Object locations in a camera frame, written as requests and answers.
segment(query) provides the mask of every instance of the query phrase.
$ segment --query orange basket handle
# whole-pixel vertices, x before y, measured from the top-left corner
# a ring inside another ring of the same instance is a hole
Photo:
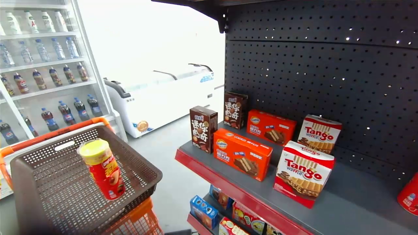
[[[59,136],[59,135],[68,133],[70,131],[74,131],[74,130],[77,130],[77,129],[80,129],[80,128],[83,128],[83,127],[86,127],[86,126],[89,126],[89,125],[95,124],[95,123],[104,123],[105,126],[107,126],[111,131],[113,131],[112,127],[109,124],[109,121],[107,121],[106,118],[104,118],[104,117],[94,117],[90,120],[87,120],[87,121],[84,121],[84,122],[81,122],[81,123],[77,123],[77,124],[71,125],[69,127],[65,127],[65,128],[47,133],[45,135],[41,135],[41,136],[38,136],[36,138],[18,143],[16,145],[5,147],[2,150],[0,150],[0,171],[1,171],[4,179],[6,180],[7,184],[9,185],[9,187],[13,190],[12,178],[10,177],[9,173],[7,172],[6,163],[4,162],[4,158],[7,155],[10,155],[10,154],[12,154],[12,153],[14,153],[18,150],[21,150],[21,149],[24,149],[26,147],[32,146],[34,144],[40,143],[42,141],[54,138],[56,136]]]

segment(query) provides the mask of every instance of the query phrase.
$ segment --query red shelf edge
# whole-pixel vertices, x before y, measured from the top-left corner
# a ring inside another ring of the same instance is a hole
[[[203,224],[201,224],[192,214],[189,213],[187,216],[187,222],[201,235],[212,235],[212,232],[209,231]]]
[[[286,218],[282,214],[279,214],[277,211],[273,210],[270,206],[260,201],[258,198],[245,192],[235,184],[224,179],[222,176],[217,175],[216,172],[204,164],[196,161],[193,157],[189,156],[182,150],[177,149],[175,159],[209,183],[213,184],[215,187],[220,188],[229,197],[245,205],[248,209],[259,215],[268,224],[278,228],[283,233],[292,235],[312,235],[312,233],[305,228],[295,224],[293,221]]]

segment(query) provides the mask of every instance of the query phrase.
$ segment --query brown cookie box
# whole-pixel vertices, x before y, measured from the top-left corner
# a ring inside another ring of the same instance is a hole
[[[241,129],[247,123],[247,95],[226,92],[224,96],[224,124]]]
[[[218,130],[218,113],[196,106],[190,109],[191,142],[201,150],[213,152],[213,134]]]

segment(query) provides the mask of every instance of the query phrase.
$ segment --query white bottle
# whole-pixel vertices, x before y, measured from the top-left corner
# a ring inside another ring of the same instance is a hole
[[[58,28],[60,32],[68,32],[67,25],[65,24],[64,17],[62,17],[59,10],[55,10],[55,19],[58,22]]]
[[[12,31],[12,34],[22,34],[22,31],[20,30],[19,22],[16,20],[16,17],[13,15],[11,11],[7,11],[6,14],[7,20],[10,24],[10,30]]]
[[[38,26],[36,25],[32,14],[28,10],[25,10],[25,18],[32,30],[32,33],[39,33]]]
[[[46,10],[42,11],[42,19],[45,24],[46,31],[49,33],[55,33],[54,23],[52,23],[51,17],[49,17]]]
[[[3,30],[3,27],[0,24],[0,36],[6,36],[6,33]]]

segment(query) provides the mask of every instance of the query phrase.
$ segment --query blue snack box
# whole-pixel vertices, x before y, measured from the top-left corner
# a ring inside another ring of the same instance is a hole
[[[190,213],[210,229],[219,224],[218,210],[197,195],[190,200]]]
[[[218,201],[218,203],[224,208],[229,209],[232,208],[232,204],[234,203],[234,200],[230,197],[228,197],[225,193],[221,192],[220,189],[210,185],[209,194]]]

